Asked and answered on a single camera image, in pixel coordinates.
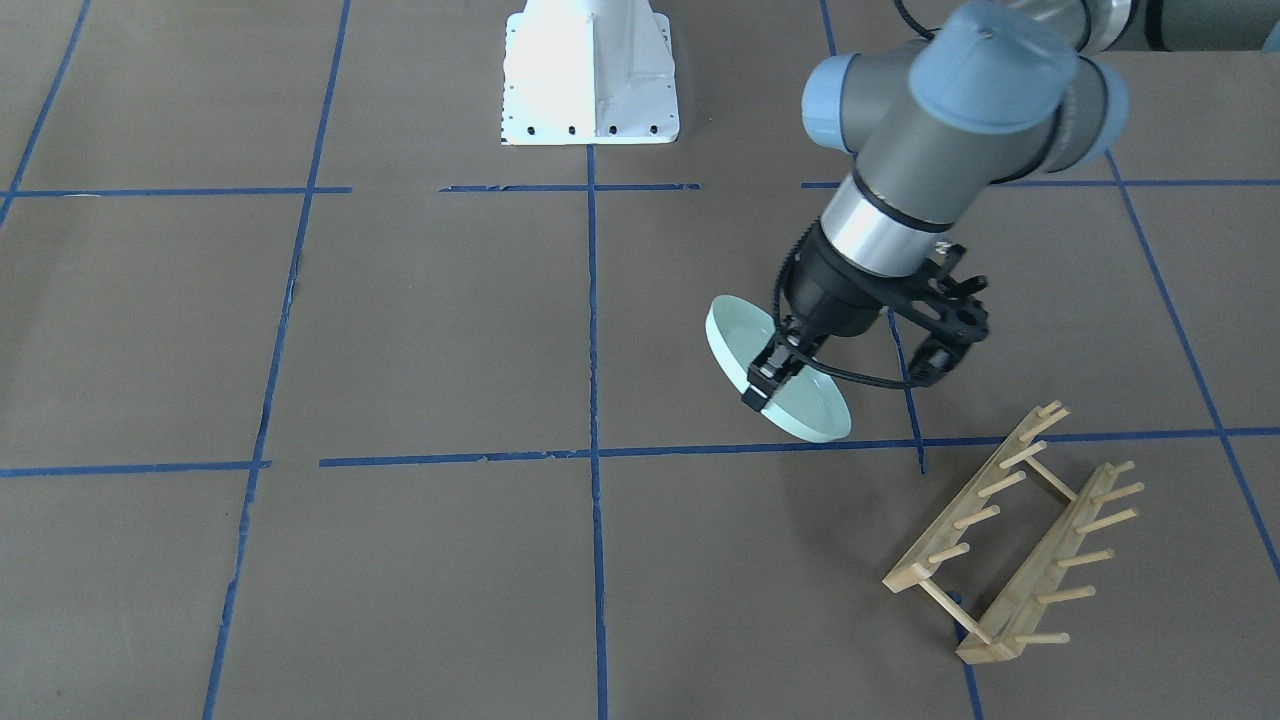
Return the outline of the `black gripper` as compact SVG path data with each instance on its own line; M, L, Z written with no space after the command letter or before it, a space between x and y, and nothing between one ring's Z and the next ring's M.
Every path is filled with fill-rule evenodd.
M741 401L763 413L788 380L810 366L826 340L865 333L895 282L856 266L833 246L819 222L812 223L776 278L776 301L787 301L790 316L785 320L776 313L776 334L748 365Z

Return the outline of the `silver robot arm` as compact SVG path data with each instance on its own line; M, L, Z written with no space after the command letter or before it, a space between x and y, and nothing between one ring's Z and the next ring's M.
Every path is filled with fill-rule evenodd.
M815 372L890 389L941 380L988 333L982 275L931 259L980 192L1060 173L1107 151L1129 97L1098 60L1156 53L1277 50L1275 1L968 1L937 29L888 53L831 56L810 74L803 124L852 156L774 282L767 342L742 363L758 413ZM925 331L904 380L823 364L822 345L865 333L890 310Z

